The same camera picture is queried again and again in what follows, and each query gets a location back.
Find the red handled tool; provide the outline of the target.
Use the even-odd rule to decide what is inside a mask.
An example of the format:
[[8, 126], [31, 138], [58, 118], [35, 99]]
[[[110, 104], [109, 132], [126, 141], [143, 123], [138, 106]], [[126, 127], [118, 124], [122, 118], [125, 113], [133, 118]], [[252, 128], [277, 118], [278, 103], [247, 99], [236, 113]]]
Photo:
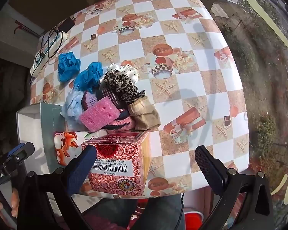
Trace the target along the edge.
[[38, 33], [36, 33], [35, 31], [33, 31], [33, 30], [31, 30], [30, 28], [28, 28], [27, 26], [25, 26], [24, 24], [22, 24], [21, 22], [19, 22], [19, 21], [15, 21], [15, 24], [17, 24], [17, 27], [14, 29], [14, 31], [13, 31], [13, 33], [14, 34], [16, 34], [16, 31], [17, 30], [22, 30], [22, 31], [24, 31], [24, 32], [26, 32], [26, 33], [29, 33], [29, 34], [31, 34], [31, 35], [33, 35], [33, 36], [35, 36], [36, 38], [40, 38], [41, 37], [41, 35], [39, 35]]

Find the white polka dot scrunchie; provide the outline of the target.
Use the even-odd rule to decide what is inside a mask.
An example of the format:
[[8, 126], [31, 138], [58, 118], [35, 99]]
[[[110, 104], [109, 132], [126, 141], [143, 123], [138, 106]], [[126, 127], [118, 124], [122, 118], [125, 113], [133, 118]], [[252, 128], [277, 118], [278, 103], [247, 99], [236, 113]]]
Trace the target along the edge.
[[107, 72], [108, 71], [111, 71], [111, 72], [119, 71], [121, 74], [124, 74], [127, 77], [129, 77], [134, 85], [138, 82], [138, 72], [130, 64], [121, 66], [119, 64], [112, 63], [111, 65], [107, 67]]

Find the blue glove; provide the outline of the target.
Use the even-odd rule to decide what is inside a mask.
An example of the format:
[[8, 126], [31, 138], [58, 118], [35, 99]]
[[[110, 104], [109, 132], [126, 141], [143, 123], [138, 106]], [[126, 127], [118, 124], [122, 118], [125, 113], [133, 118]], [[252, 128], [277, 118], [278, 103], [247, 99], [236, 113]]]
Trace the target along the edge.
[[88, 91], [91, 94], [99, 88], [100, 78], [103, 76], [101, 62], [92, 62], [87, 69], [80, 72], [74, 80], [74, 90]]
[[61, 53], [58, 63], [59, 81], [65, 83], [71, 80], [80, 71], [80, 59], [77, 59], [73, 52]]

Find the checkered patterned tablecloth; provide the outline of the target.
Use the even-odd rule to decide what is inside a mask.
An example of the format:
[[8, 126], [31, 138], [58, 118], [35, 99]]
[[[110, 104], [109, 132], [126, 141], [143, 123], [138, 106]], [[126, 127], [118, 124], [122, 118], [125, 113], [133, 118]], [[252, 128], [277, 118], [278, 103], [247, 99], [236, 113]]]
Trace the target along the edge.
[[221, 31], [201, 0], [105, 0], [73, 15], [61, 53], [84, 71], [130, 64], [161, 124], [152, 129], [143, 196], [207, 186], [195, 162], [203, 145], [226, 167], [249, 165], [242, 82]]

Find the pink sponge block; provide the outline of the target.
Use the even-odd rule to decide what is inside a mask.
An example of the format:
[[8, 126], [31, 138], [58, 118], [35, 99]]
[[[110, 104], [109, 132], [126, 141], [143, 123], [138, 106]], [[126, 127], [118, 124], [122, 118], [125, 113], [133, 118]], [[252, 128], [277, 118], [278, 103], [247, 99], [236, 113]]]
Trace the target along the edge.
[[119, 118], [120, 114], [112, 101], [104, 97], [84, 111], [79, 120], [90, 132], [96, 132]]

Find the beige sock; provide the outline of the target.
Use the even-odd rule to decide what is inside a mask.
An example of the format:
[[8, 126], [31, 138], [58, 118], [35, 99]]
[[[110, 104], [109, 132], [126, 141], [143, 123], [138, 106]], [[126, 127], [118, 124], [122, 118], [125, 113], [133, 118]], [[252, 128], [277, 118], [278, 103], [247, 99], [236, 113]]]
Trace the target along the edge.
[[145, 131], [160, 126], [159, 114], [147, 96], [137, 99], [127, 107], [131, 118], [135, 121], [135, 130]]

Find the purple knitted scrunchie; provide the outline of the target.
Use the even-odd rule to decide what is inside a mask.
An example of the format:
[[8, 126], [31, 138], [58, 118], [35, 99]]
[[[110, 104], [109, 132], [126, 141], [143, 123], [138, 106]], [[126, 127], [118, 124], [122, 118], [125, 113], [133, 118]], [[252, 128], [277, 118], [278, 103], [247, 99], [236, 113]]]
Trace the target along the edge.
[[83, 109], [87, 110], [104, 97], [108, 97], [117, 108], [122, 107], [118, 96], [115, 95], [109, 88], [102, 87], [99, 88], [94, 94], [91, 94], [89, 91], [84, 92], [83, 98], [81, 100]]

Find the red cup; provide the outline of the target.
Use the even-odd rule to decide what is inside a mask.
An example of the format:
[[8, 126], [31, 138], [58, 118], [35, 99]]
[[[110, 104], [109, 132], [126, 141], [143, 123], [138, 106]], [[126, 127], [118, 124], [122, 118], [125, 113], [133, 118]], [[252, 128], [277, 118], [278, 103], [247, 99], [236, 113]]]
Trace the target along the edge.
[[203, 224], [203, 214], [199, 211], [189, 211], [184, 213], [185, 229], [199, 230]]

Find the white power strip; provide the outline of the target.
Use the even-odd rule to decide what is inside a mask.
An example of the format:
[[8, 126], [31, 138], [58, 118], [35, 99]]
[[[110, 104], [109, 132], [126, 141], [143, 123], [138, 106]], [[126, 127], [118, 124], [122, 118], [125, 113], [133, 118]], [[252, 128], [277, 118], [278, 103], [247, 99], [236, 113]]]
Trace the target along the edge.
[[68, 34], [56, 29], [48, 31], [41, 38], [40, 48], [37, 51], [30, 74], [36, 78], [45, 64], [56, 55], [67, 40]]

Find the grey cardboard storage box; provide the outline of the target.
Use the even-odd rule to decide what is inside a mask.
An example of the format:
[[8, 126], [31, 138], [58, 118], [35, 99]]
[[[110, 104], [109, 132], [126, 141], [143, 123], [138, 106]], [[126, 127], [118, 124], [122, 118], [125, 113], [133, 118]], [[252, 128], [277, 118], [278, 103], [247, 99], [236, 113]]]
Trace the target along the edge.
[[48, 174], [60, 167], [56, 160], [54, 135], [66, 130], [62, 106], [37, 103], [17, 112], [17, 135], [21, 143], [31, 142], [35, 152], [25, 160], [27, 171]]

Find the light blue fluffy scrunchie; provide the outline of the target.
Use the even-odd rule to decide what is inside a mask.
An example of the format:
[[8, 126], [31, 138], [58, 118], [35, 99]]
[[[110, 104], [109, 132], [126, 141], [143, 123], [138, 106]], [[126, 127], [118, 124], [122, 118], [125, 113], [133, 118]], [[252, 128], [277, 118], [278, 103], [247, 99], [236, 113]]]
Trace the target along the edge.
[[79, 116], [83, 113], [82, 98], [84, 92], [72, 90], [68, 93], [66, 101], [61, 109], [61, 116], [64, 117], [70, 127], [80, 123]]

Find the floral tissue pack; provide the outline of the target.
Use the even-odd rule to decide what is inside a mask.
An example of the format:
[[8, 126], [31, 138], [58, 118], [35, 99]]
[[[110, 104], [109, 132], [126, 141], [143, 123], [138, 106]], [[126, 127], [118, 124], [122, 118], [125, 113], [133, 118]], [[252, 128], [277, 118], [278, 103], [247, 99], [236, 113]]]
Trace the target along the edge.
[[82, 152], [82, 144], [85, 141], [106, 136], [106, 130], [97, 132], [88, 131], [64, 131], [54, 135], [55, 155], [60, 165], [66, 166], [73, 158]]

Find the black power adapter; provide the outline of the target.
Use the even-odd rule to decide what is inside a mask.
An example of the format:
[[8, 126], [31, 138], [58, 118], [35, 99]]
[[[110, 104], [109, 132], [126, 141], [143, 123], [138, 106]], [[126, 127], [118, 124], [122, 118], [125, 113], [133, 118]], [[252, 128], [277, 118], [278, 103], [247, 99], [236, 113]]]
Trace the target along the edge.
[[73, 26], [75, 25], [75, 22], [71, 18], [66, 18], [59, 26], [58, 31], [62, 31], [64, 33], [67, 33]]

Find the red patterned medicine box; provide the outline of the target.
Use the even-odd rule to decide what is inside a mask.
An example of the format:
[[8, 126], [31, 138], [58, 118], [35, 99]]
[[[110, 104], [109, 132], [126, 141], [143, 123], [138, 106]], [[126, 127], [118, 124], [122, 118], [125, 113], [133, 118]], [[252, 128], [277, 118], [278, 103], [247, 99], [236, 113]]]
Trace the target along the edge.
[[88, 173], [89, 195], [133, 198], [143, 196], [151, 161], [148, 131], [109, 133], [82, 144], [93, 146], [97, 159]]

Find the leopard print scrunchie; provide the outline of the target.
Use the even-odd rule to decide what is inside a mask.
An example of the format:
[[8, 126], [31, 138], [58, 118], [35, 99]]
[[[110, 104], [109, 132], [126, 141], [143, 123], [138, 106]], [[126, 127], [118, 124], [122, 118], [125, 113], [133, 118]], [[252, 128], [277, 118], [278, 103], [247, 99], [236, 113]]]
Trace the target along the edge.
[[126, 104], [132, 104], [146, 95], [145, 90], [138, 91], [132, 80], [119, 71], [108, 71], [104, 82]]

